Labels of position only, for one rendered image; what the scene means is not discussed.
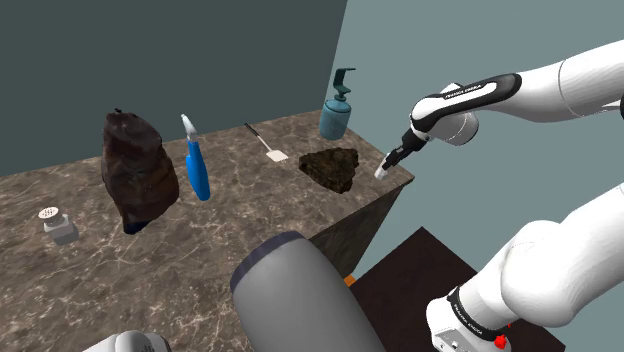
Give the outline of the teal soap dispenser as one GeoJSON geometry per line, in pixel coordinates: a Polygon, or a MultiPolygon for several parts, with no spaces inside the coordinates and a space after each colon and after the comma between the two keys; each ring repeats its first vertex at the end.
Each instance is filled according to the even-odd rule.
{"type": "Polygon", "coordinates": [[[346,132],[351,116],[352,107],[346,99],[346,95],[351,90],[344,85],[347,71],[353,71],[353,68],[338,68],[335,71],[333,88],[336,90],[336,94],[332,99],[326,100],[322,108],[319,133],[327,140],[341,139],[346,132]]]}

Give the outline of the dark brown crumpled bag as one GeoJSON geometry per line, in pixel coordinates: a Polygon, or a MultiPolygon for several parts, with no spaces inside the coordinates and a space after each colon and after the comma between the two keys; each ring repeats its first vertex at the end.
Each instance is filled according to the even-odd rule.
{"type": "Polygon", "coordinates": [[[102,136],[101,177],[123,231],[133,235],[178,200],[178,177],[159,132],[140,116],[108,113],[102,136]]]}

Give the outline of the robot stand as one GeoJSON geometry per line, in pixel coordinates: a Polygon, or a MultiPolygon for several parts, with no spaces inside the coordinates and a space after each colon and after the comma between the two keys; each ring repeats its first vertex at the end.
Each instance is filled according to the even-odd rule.
{"type": "Polygon", "coordinates": [[[350,290],[387,352],[438,352],[425,310],[476,271],[425,228],[419,228],[350,290]]]}

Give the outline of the large grey cylinder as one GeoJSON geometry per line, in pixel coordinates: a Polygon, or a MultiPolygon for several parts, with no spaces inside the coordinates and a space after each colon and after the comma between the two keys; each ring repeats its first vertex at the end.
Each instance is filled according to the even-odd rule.
{"type": "Polygon", "coordinates": [[[386,352],[340,274],[296,231],[251,251],[230,288],[254,352],[386,352]]]}

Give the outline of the white rounded object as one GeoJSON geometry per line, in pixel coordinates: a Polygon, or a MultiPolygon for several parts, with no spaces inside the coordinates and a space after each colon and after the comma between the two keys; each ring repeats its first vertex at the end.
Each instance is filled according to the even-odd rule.
{"type": "Polygon", "coordinates": [[[172,349],[157,333],[129,330],[113,334],[83,352],[172,352],[172,349]]]}

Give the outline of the grey salt shaker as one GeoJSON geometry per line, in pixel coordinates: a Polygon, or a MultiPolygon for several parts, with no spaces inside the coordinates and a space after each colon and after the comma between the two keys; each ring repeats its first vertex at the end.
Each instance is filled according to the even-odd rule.
{"type": "Polygon", "coordinates": [[[46,234],[58,245],[63,246],[79,239],[79,231],[68,214],[62,213],[57,207],[47,207],[38,213],[43,221],[46,234]]]}

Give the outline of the blue spray bottle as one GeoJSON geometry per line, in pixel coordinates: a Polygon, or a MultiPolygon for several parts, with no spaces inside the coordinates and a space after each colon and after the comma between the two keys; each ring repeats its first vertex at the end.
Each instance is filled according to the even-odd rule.
{"type": "Polygon", "coordinates": [[[187,135],[186,168],[188,178],[199,200],[207,201],[211,193],[206,165],[197,139],[197,131],[187,115],[182,114],[181,120],[187,135]]]}

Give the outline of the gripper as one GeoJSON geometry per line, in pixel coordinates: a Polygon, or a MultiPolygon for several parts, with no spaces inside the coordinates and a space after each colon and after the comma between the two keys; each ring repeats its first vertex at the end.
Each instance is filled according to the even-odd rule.
{"type": "Polygon", "coordinates": [[[388,169],[396,166],[401,160],[409,156],[412,152],[420,151],[431,139],[431,136],[427,133],[409,129],[402,136],[402,143],[399,147],[393,149],[387,154],[378,168],[376,169],[374,176],[382,180],[387,174],[388,169]]]}

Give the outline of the dark brown wedge-shaped lump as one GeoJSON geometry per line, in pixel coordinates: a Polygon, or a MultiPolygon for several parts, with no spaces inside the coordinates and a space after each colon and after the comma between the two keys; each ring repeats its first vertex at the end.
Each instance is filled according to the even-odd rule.
{"type": "Polygon", "coordinates": [[[319,185],[338,194],[348,192],[359,166],[358,151],[353,148],[330,148],[299,158],[299,169],[319,185]]]}

